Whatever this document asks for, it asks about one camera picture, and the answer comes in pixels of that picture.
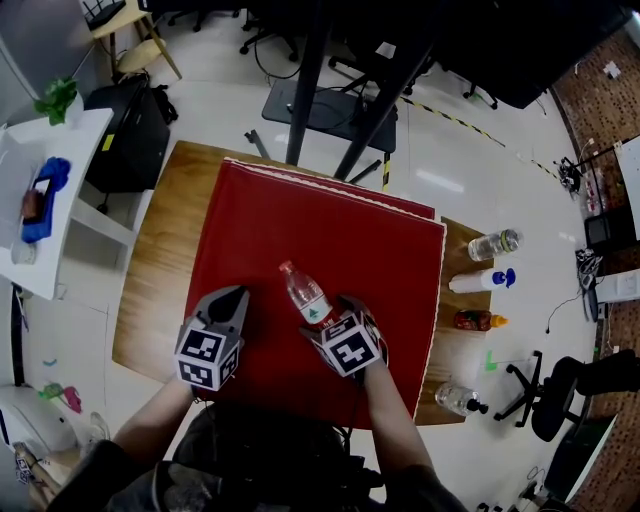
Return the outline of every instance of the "pink object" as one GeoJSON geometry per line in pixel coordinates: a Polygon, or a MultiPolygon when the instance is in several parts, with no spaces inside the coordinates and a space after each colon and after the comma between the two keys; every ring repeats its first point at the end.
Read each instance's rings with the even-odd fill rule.
{"type": "Polygon", "coordinates": [[[76,388],[73,386],[64,388],[64,397],[67,399],[69,409],[73,412],[77,412],[78,414],[82,413],[82,400],[80,400],[80,395],[76,388]]]}

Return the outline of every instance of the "brick wall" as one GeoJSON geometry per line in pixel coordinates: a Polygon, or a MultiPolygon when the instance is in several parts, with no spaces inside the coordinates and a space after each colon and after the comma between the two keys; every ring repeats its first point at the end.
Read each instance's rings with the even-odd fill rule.
{"type": "MultiPolygon", "coordinates": [[[[592,154],[618,140],[640,134],[640,49],[624,30],[596,48],[554,86],[580,148],[593,137],[592,154]],[[602,69],[614,61],[622,74],[609,79],[602,69]]],[[[609,207],[627,202],[614,158],[600,159],[609,207]]],[[[607,274],[640,268],[640,249],[607,256],[607,274]]],[[[640,354],[640,301],[618,304],[611,315],[610,343],[640,354]]],[[[601,347],[603,355],[610,353],[601,347]]],[[[589,416],[618,414],[616,426],[571,506],[580,512],[627,512],[640,496],[640,394],[612,393],[594,397],[589,416]]]]}

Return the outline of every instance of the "table leg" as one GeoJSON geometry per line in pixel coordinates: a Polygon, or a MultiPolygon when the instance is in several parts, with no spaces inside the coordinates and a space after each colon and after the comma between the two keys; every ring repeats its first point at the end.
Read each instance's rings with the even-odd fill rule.
{"type": "Polygon", "coordinates": [[[111,77],[118,74],[118,61],[116,60],[116,35],[114,32],[109,34],[109,56],[111,57],[111,77]]]}
{"type": "Polygon", "coordinates": [[[140,42],[144,41],[144,30],[142,30],[142,25],[140,24],[140,22],[136,21],[134,22],[133,26],[136,29],[136,33],[138,34],[138,37],[140,38],[140,42]]]}
{"type": "Polygon", "coordinates": [[[137,235],[134,231],[100,213],[80,198],[76,198],[73,203],[71,218],[121,244],[130,246],[136,241],[137,235]]]}
{"type": "Polygon", "coordinates": [[[158,34],[156,33],[156,31],[153,29],[153,26],[151,25],[151,23],[149,23],[149,20],[145,17],[145,18],[142,18],[140,21],[144,26],[144,28],[146,28],[147,31],[149,32],[149,35],[153,38],[153,41],[156,43],[156,45],[158,45],[158,49],[160,50],[160,53],[162,53],[163,57],[169,63],[169,66],[171,66],[171,69],[173,69],[173,72],[176,75],[178,75],[179,79],[182,79],[182,75],[180,74],[180,71],[178,70],[176,63],[173,62],[171,55],[169,55],[169,52],[167,52],[167,49],[164,47],[164,44],[162,44],[162,41],[158,37],[158,34]]]}
{"type": "Polygon", "coordinates": [[[363,119],[360,129],[342,158],[336,173],[333,175],[334,178],[339,180],[347,179],[351,169],[358,162],[358,158],[360,158],[389,115],[389,112],[393,109],[400,94],[402,94],[404,88],[418,72],[420,66],[431,52],[431,48],[445,25],[445,11],[449,4],[452,3],[455,2],[439,0],[428,16],[416,17],[417,20],[422,21],[422,26],[417,26],[413,30],[408,28],[413,36],[396,49],[391,69],[387,75],[389,78],[380,89],[373,105],[369,108],[366,118],[363,119]]]}
{"type": "Polygon", "coordinates": [[[298,79],[296,95],[293,101],[289,144],[287,145],[287,157],[285,160],[290,165],[298,165],[298,159],[300,158],[302,141],[307,129],[313,97],[316,94],[318,76],[322,68],[324,49],[331,33],[330,5],[332,3],[329,0],[317,0],[311,32],[307,37],[307,44],[304,48],[302,65],[300,66],[300,78],[298,79]]]}

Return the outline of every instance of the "yellow black tape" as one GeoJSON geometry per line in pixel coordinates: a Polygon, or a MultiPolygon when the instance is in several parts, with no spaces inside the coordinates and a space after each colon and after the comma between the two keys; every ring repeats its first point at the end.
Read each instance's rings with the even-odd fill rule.
{"type": "Polygon", "coordinates": [[[386,192],[389,188],[389,161],[391,160],[391,155],[389,153],[384,154],[384,168],[382,171],[382,191],[386,192]]]}
{"type": "MultiPolygon", "coordinates": [[[[449,121],[457,122],[458,124],[461,124],[462,126],[466,126],[467,128],[469,128],[471,130],[474,130],[475,132],[477,132],[477,133],[479,133],[481,135],[484,135],[485,137],[487,137],[488,139],[492,140],[493,142],[495,142],[499,146],[502,146],[504,149],[508,149],[505,144],[500,142],[495,137],[492,137],[491,135],[489,135],[484,130],[481,130],[477,126],[473,126],[472,124],[469,124],[466,121],[463,121],[462,119],[455,118],[453,116],[450,116],[449,114],[445,114],[444,112],[440,112],[439,110],[436,110],[435,108],[428,107],[427,105],[423,105],[422,103],[418,103],[417,101],[413,101],[413,100],[410,100],[408,98],[403,98],[402,96],[400,96],[400,99],[402,101],[404,101],[405,103],[408,103],[409,105],[412,105],[412,106],[417,107],[417,108],[422,108],[422,109],[426,110],[427,112],[431,112],[432,114],[437,114],[437,115],[439,115],[441,117],[444,117],[445,119],[448,119],[449,121]]],[[[552,173],[549,169],[547,169],[540,162],[536,162],[535,160],[531,160],[531,162],[536,164],[538,167],[540,167],[540,169],[542,169],[544,172],[546,172],[549,176],[553,176],[556,180],[560,181],[558,176],[556,176],[554,173],[552,173]]]]}

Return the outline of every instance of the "black bottle cap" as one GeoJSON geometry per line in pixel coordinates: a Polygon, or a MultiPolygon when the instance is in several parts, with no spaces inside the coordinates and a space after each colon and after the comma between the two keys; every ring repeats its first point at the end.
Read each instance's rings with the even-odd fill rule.
{"type": "Polygon", "coordinates": [[[486,404],[481,404],[476,399],[472,398],[467,402],[467,409],[469,409],[470,411],[480,411],[481,414],[487,414],[489,406],[486,404]]]}

